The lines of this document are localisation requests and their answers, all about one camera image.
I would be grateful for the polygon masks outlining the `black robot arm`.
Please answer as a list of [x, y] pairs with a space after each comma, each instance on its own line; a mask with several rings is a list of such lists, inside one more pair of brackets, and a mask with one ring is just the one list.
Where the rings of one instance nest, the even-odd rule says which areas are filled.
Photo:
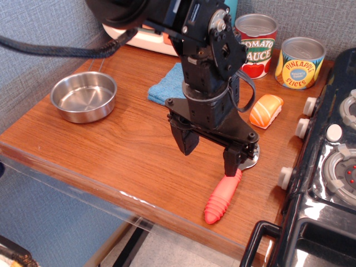
[[180, 151], [188, 155], [201, 137], [224, 147], [224, 168], [234, 176], [252, 159], [258, 134], [240, 117], [247, 47], [234, 33], [223, 1], [88, 1], [94, 16], [116, 29], [148, 26], [168, 35], [180, 58], [183, 98], [168, 98], [168, 119]]

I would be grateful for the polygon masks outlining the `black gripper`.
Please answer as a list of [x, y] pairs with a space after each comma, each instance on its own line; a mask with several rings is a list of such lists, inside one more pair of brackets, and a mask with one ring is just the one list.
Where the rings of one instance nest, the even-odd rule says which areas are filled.
[[[253, 91], [245, 107], [239, 108], [239, 81], [247, 82]], [[239, 116], [255, 100], [254, 81], [244, 72], [237, 72], [223, 82], [214, 95], [203, 95], [187, 83], [182, 84], [184, 99], [168, 98], [165, 106], [171, 132], [180, 151], [190, 155], [199, 144], [199, 137], [225, 147], [224, 169], [227, 177], [236, 175], [241, 153], [252, 154], [259, 140], [258, 134]]]

